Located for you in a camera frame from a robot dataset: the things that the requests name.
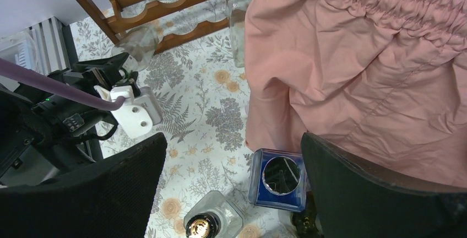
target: table surface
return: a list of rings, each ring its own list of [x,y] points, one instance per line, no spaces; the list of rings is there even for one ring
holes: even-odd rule
[[[148,1],[128,7],[122,16],[139,14]],[[225,0],[211,0],[152,24],[160,39],[169,33],[184,34],[201,21],[223,19],[224,5]],[[76,22],[71,29],[80,61],[110,57],[113,44],[92,19]],[[101,148],[108,157],[157,132],[167,138],[166,161],[145,237],[185,237],[183,217],[210,190],[228,195],[245,213],[246,226],[238,237],[294,237],[279,223],[277,210],[253,207],[247,200],[252,152],[245,146],[241,110],[248,104],[249,88],[245,70],[234,67],[228,29],[155,55],[140,72],[138,83],[152,88],[164,121],[137,139],[119,128]],[[99,123],[96,128],[105,134],[111,126]]]

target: pink fabric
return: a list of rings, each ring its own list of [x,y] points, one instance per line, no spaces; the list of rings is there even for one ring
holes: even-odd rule
[[[253,0],[252,150],[304,132],[420,179],[467,187],[466,0]]]

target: glass bottle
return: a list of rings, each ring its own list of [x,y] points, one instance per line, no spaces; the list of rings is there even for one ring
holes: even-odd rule
[[[227,0],[230,45],[235,66],[245,66],[245,14],[251,0]]]
[[[130,56],[122,68],[128,73],[143,71],[151,63],[151,59],[158,46],[158,34],[154,26],[144,24],[133,28],[111,50],[112,56],[128,52]]]
[[[245,221],[236,204],[213,190],[196,203],[183,223],[188,238],[235,238]]]

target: round mirror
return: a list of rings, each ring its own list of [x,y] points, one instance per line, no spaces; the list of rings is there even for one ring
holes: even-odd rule
[[[263,183],[272,194],[289,194],[300,183],[300,169],[290,158],[272,158],[264,168]]]

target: blue square container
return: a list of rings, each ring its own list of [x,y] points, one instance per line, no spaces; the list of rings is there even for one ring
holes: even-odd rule
[[[307,180],[301,154],[260,149],[253,154],[248,200],[261,207],[301,212]]]

